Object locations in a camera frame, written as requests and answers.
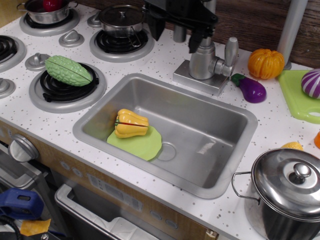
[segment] purple cabbage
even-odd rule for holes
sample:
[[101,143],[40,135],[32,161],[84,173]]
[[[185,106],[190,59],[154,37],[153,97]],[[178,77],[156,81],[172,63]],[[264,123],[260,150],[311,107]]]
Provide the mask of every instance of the purple cabbage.
[[267,98],[265,87],[256,80],[236,73],[232,75],[231,81],[242,91],[243,97],[249,103],[261,103]]
[[320,68],[307,72],[301,80],[301,87],[310,97],[320,99]]

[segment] faucet handle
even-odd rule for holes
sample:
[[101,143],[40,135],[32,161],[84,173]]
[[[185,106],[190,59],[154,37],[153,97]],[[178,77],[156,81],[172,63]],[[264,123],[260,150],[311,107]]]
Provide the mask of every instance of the faucet handle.
[[230,77],[234,71],[238,50],[238,39],[234,36],[230,37],[224,49],[225,59],[223,60],[216,56],[214,61],[212,61],[213,64],[209,66],[209,72]]
[[235,64],[238,51],[238,39],[232,36],[228,39],[224,49],[224,64],[226,67],[232,67]]

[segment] sink drain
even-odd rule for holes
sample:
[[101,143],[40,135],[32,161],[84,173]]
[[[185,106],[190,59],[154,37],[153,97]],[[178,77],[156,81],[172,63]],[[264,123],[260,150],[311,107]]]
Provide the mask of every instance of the sink drain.
[[175,156],[176,156],[175,147],[168,142],[163,142],[161,153],[158,159],[161,161],[169,161],[169,160],[172,160]]

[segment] stove knob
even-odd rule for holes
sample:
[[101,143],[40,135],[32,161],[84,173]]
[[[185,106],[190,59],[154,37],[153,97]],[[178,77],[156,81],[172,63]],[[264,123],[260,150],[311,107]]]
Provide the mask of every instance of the stove knob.
[[85,41],[84,37],[76,30],[71,30],[59,38],[59,44],[65,48],[74,48]]
[[16,134],[8,147],[8,155],[17,162],[25,163],[39,157],[39,152],[28,139]]
[[101,21],[99,18],[99,13],[100,11],[98,11],[95,15],[91,16],[88,18],[88,20],[86,21],[86,23],[92,27],[92,28],[101,28]]
[[30,71],[42,71],[46,68],[45,60],[47,60],[50,56],[47,54],[36,53],[35,55],[29,57],[25,61],[26,69]]
[[12,94],[16,89],[16,85],[9,79],[0,78],[0,99]]

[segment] play kitchen sink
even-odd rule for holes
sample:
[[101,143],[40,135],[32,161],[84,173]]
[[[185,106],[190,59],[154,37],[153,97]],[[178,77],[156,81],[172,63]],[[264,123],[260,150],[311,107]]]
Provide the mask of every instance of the play kitchen sink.
[[[146,161],[107,143],[120,109],[147,117],[160,133],[162,146],[154,158]],[[245,109],[133,73],[81,117],[73,133],[187,192],[214,199],[227,189],[257,125]]]

